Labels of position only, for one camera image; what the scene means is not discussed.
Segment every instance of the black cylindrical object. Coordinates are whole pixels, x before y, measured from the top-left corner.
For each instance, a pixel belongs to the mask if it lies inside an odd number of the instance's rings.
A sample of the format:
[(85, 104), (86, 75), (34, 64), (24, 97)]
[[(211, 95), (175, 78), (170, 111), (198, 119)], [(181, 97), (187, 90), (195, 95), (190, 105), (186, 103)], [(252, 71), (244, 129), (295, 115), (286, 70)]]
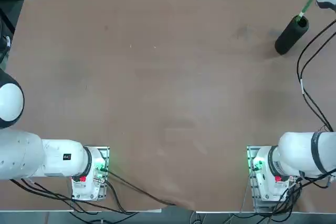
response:
[(298, 41), (302, 35), (308, 31), (309, 22), (306, 17), (301, 17), (301, 19), (297, 22), (297, 16), (295, 16), (286, 29), (281, 33), (277, 41), (275, 41), (275, 50), (284, 55), (287, 53), (292, 46)]

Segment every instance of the metal mounting plate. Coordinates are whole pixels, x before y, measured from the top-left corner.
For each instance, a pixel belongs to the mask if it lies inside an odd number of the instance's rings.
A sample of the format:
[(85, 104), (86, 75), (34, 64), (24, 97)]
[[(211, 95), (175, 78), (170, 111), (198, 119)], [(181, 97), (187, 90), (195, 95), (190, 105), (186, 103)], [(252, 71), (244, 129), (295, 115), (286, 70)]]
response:
[(251, 185), (251, 191), (252, 191), (253, 208), (255, 212), (272, 212), (277, 202), (261, 200), (257, 178), (254, 172), (251, 170), (252, 160), (256, 157), (261, 147), (262, 146), (250, 146), (249, 145), (246, 148), (247, 163), (248, 163), (248, 169), (250, 172), (250, 185)]
[[(109, 169), (110, 147), (108, 146), (95, 146), (95, 147), (99, 150), (99, 152), (101, 153), (101, 156), (105, 159), (105, 162), (106, 162), (105, 169)], [(100, 186), (98, 200), (102, 200), (106, 198), (106, 191), (107, 191), (107, 186), (104, 183)]]

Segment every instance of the brown table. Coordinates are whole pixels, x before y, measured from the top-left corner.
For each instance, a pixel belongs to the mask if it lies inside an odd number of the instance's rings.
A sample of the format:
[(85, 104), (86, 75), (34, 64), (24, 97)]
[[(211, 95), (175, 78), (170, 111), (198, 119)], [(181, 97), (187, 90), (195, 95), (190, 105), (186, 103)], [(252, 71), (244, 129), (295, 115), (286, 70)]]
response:
[[(274, 50), (305, 2), (26, 0), (8, 64), (26, 96), (15, 127), (108, 145), (116, 173), (179, 206), (239, 211), (246, 146), (321, 126), (303, 101), (295, 63), (335, 13), (313, 6), (309, 32), (287, 55)], [(335, 49), (331, 43), (305, 73), (331, 123)], [(42, 180), (69, 191), (65, 179)], [(68, 209), (10, 182), (0, 188), (8, 199), (1, 210)], [(297, 210), (335, 212), (334, 189), (306, 188)], [(124, 186), (117, 191), (126, 209), (163, 207)], [(244, 210), (251, 211), (250, 191), (247, 197)], [(111, 196), (102, 204), (116, 207)]]

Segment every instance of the wire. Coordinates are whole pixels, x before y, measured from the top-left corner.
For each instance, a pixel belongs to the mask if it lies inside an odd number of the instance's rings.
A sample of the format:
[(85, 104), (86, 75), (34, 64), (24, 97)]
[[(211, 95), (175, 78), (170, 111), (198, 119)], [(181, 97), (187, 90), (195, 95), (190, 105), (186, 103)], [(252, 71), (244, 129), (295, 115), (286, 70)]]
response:
[[(57, 198), (60, 198), (60, 196), (63, 196), (63, 197), (65, 197), (64, 195), (59, 195), (59, 194), (55, 194), (55, 193), (53, 193), (52, 191), (49, 191), (49, 190), (47, 190), (45, 187), (43, 187), (42, 185), (40, 185), (39, 183), (34, 183), (35, 185), (37, 185), (38, 187), (40, 187), (40, 188), (42, 188), (42, 190), (41, 189), (38, 189), (38, 188), (36, 188), (36, 187), (34, 187), (34, 186), (32, 186), (32, 185), (30, 185), (29, 183), (27, 183), (27, 181), (25, 181), (24, 179), (21, 179), (21, 181), (27, 186), (27, 187), (29, 187), (30, 189), (33, 189), (33, 190), (35, 190), (35, 191), (40, 191), (40, 192), (42, 192), (42, 193), (47, 193), (47, 194), (51, 194), (51, 195), (54, 195), (55, 197), (57, 197)], [(69, 203), (67, 203), (66, 202), (66, 200), (62, 200), (65, 204), (67, 204), (70, 208), (72, 208), (74, 211), (76, 211), (76, 212), (79, 212), (79, 213), (86, 213), (86, 214), (88, 214), (88, 215), (96, 215), (96, 214), (98, 214), (98, 212), (97, 213), (91, 213), (91, 212), (87, 212), (87, 211), (85, 211), (77, 202), (75, 202), (75, 201), (73, 201), (73, 199), (70, 199), (74, 204), (76, 204), (77, 206), (78, 206), (78, 208), (80, 209), (80, 210), (82, 210), (82, 212), (81, 211), (79, 211), (79, 210), (77, 210), (74, 206), (72, 206), (71, 204), (69, 204)]]
[[(309, 62), (307, 61), (307, 63), (305, 64), (304, 68), (301, 70), (301, 74), (299, 74), (299, 65), (300, 65), (300, 60), (304, 54), (304, 52), (308, 49), (308, 47), (318, 38), (320, 37), (325, 31), (327, 31), (333, 24), (336, 23), (336, 19), (334, 21), (332, 21), (329, 25), (327, 25), (322, 31), (320, 31), (306, 46), (305, 48), (302, 50), (298, 61), (297, 61), (297, 66), (296, 66), (296, 72), (297, 72), (297, 77), (298, 80), (302, 86), (302, 90), (303, 90), (303, 98), (304, 101), (306, 102), (306, 104), (308, 105), (308, 107), (311, 109), (311, 111), (313, 111), (313, 113), (320, 119), (320, 121), (326, 125), (327, 129), (330, 132), (333, 132), (333, 128), (331, 127), (329, 121), (327, 120), (327, 118), (324, 116), (324, 114), (322, 113), (322, 111), (320, 110), (320, 108), (317, 106), (317, 104), (315, 103), (315, 101), (312, 99), (312, 97), (309, 95), (309, 93), (306, 91), (306, 89), (304, 88), (303, 84), (302, 84), (302, 75), (303, 75), (303, 70), (306, 68), (306, 66), (308, 65), (308, 63), (318, 54), (318, 52), (329, 42), (329, 40), (334, 36), (334, 34), (331, 36), (331, 38), (328, 39), (327, 43), (324, 43), (317, 51), (317, 53), (315, 53), (311, 59), (309, 59)], [(306, 96), (309, 98), (309, 100), (314, 104), (314, 106), (317, 108), (317, 110), (319, 111), (320, 115), (312, 108), (312, 106), (308, 103)]]
[[(308, 181), (312, 181), (312, 180), (314, 180), (313, 178), (308, 178), (308, 177), (305, 177), (305, 179), (308, 180)], [(328, 177), (328, 181), (327, 181), (327, 183), (326, 183), (325, 186), (320, 186), (319, 184), (317, 184), (317, 183), (315, 183), (315, 182), (313, 182), (313, 184), (316, 185), (317, 187), (321, 188), (321, 189), (327, 189), (327, 188), (329, 187), (329, 185), (330, 185), (330, 181), (331, 181), (331, 178), (330, 178), (330, 176), (329, 176), (329, 177)]]
[(112, 186), (112, 184), (110, 182), (108, 182), (107, 180), (105, 181), (105, 183), (111, 188), (112, 193), (114, 195), (115, 201), (117, 202), (117, 205), (119, 207), (119, 209), (124, 213), (124, 214), (129, 214), (120, 204), (117, 192), (115, 191), (114, 187)]
[[(121, 223), (124, 220), (127, 220), (127, 219), (129, 219), (129, 218), (131, 218), (131, 217), (133, 217), (134, 215), (137, 215), (137, 214), (139, 214), (139, 212), (135, 212), (132, 215), (129, 215), (129, 216), (127, 216), (127, 217), (125, 217), (125, 218), (123, 218), (121, 220), (115, 221), (115, 222), (111, 222), (111, 221), (107, 221), (107, 220), (104, 220), (103, 222), (106, 222), (107, 224), (117, 224), (117, 223)], [(95, 222), (101, 222), (101, 219), (90, 220), (90, 223), (95, 223)]]
[(239, 218), (239, 219), (249, 219), (249, 218), (252, 218), (252, 217), (254, 217), (254, 216), (257, 216), (257, 214), (253, 214), (253, 215), (251, 215), (251, 216), (246, 216), (246, 217), (238, 216), (238, 215), (236, 215), (236, 214), (232, 214), (232, 215), (235, 216), (235, 217), (237, 217), (237, 218)]
[[(245, 204), (245, 200), (246, 200), (246, 194), (247, 194), (247, 189), (248, 189), (248, 187), (249, 187), (249, 185), (250, 185), (250, 183), (251, 183), (251, 174), (252, 174), (252, 171), (249, 172), (248, 177), (247, 177), (247, 185), (246, 185), (246, 188), (245, 188), (244, 199), (243, 199), (243, 203), (242, 203), (242, 206), (241, 206), (241, 208), (240, 208), (239, 214), (241, 214), (241, 212), (243, 211), (243, 208), (244, 208), (244, 204)], [(257, 215), (257, 214), (254, 214), (254, 215), (249, 216), (249, 217), (240, 217), (240, 219), (251, 218), (251, 217), (253, 217), (253, 216), (255, 216), (255, 215)], [(229, 216), (229, 218), (227, 218), (225, 221), (223, 221), (223, 224), (226, 224), (226, 223), (228, 223), (229, 221), (230, 221), (230, 223), (231, 223), (231, 220), (232, 220), (233, 217), (238, 217), (238, 218), (239, 218), (239, 216), (237, 216), (237, 215), (235, 215), (235, 214), (232, 214), (232, 216)]]
[(267, 217), (263, 217), (260, 221), (258, 221), (256, 224), (262, 223)]
[[(127, 220), (127, 219), (133, 217), (134, 215), (137, 215), (138, 213), (139, 213), (139, 212), (135, 212), (135, 213), (133, 213), (132, 215), (129, 215), (129, 216), (127, 216), (126, 218), (123, 218), (123, 219), (118, 220), (118, 221), (115, 221), (115, 222), (108, 221), (108, 220), (103, 220), (103, 223), (107, 223), (107, 224), (118, 224), (118, 223), (123, 222), (124, 220)], [(86, 223), (86, 224), (92, 224), (92, 223), (95, 223), (95, 222), (101, 222), (101, 221), (102, 221), (102, 219), (86, 221), (86, 220), (83, 220), (82, 218), (79, 218), (78, 216), (74, 215), (72, 212), (69, 212), (69, 214), (71, 214), (72, 216), (74, 216), (75, 218), (81, 220), (82, 222), (84, 222), (84, 223)]]
[(72, 212), (69, 212), (69, 214), (71, 214), (72, 216), (74, 216), (76, 219), (81, 220), (82, 222), (86, 223), (86, 224), (91, 224), (91, 222), (88, 222), (86, 220), (83, 220), (82, 218), (79, 218), (78, 216), (76, 216), (75, 214), (73, 214)]
[(208, 216), (208, 214), (205, 214), (203, 220), (202, 220), (202, 224), (204, 224), (205, 218)]
[(193, 211), (190, 215), (190, 219), (189, 219), (189, 224), (191, 224), (191, 220), (193, 219), (194, 214), (196, 213), (196, 211)]
[(115, 173), (113, 173), (113, 172), (111, 172), (111, 171), (109, 171), (109, 170), (101, 169), (101, 171), (102, 171), (102, 172), (108, 172), (108, 173), (111, 174), (112, 176), (118, 178), (119, 180), (121, 180), (121, 181), (123, 181), (124, 183), (128, 184), (129, 186), (133, 187), (133, 189), (135, 189), (135, 190), (138, 191), (139, 193), (145, 194), (146, 196), (148, 196), (148, 197), (150, 197), (150, 198), (156, 200), (156, 201), (159, 202), (159, 203), (165, 204), (165, 205), (167, 205), (167, 206), (175, 206), (175, 204), (173, 204), (173, 203), (170, 203), (170, 202), (167, 202), (167, 201), (164, 201), (164, 200), (161, 200), (161, 199), (158, 199), (158, 198), (154, 197), (153, 195), (151, 195), (151, 194), (147, 193), (146, 191), (140, 189), (139, 187), (137, 187), (137, 186), (135, 186), (135, 185), (129, 183), (129, 182), (126, 181), (125, 179), (121, 178), (120, 176), (118, 176), (117, 174), (115, 174)]
[(64, 196), (62, 194), (57, 194), (57, 195), (60, 196), (60, 197), (63, 197), (63, 198), (57, 198), (57, 197), (52, 197), (50, 195), (45, 195), (45, 194), (42, 194), (42, 193), (38, 193), (36, 191), (33, 191), (33, 190), (30, 190), (30, 189), (26, 188), (25, 186), (21, 185), (19, 182), (15, 181), (13, 179), (10, 179), (10, 181), (13, 182), (15, 185), (17, 185), (18, 187), (20, 187), (21, 189), (23, 189), (23, 190), (25, 190), (25, 191), (27, 191), (29, 193), (38, 195), (38, 196), (42, 196), (42, 197), (49, 198), (49, 199), (55, 199), (55, 200), (71, 200), (71, 201), (76, 201), (76, 202), (80, 202), (80, 203), (83, 203), (83, 204), (87, 204), (87, 205), (91, 205), (91, 206), (94, 206), (94, 207), (98, 207), (98, 208), (101, 208), (101, 209), (106, 209), (106, 210), (109, 210), (109, 211), (117, 212), (119, 214), (123, 214), (123, 212), (115, 210), (115, 209), (112, 209), (112, 208), (109, 208), (109, 207), (97, 205), (97, 204), (94, 204), (94, 203), (91, 203), (91, 202), (88, 202), (88, 201), (85, 201), (85, 200), (71, 199), (71, 198), (66, 197), (66, 196)]

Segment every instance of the label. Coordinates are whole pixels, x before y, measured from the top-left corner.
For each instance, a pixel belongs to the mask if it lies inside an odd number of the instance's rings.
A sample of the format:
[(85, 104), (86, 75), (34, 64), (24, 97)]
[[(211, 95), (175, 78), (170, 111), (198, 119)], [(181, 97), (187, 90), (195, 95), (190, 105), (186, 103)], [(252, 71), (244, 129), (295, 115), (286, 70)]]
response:
[(71, 160), (71, 154), (63, 154), (63, 160)]
[(279, 161), (273, 161), (274, 167), (276, 168), (276, 170), (278, 171), (278, 173), (285, 175), (286, 173), (284, 172), (284, 170), (281, 168), (280, 162)]

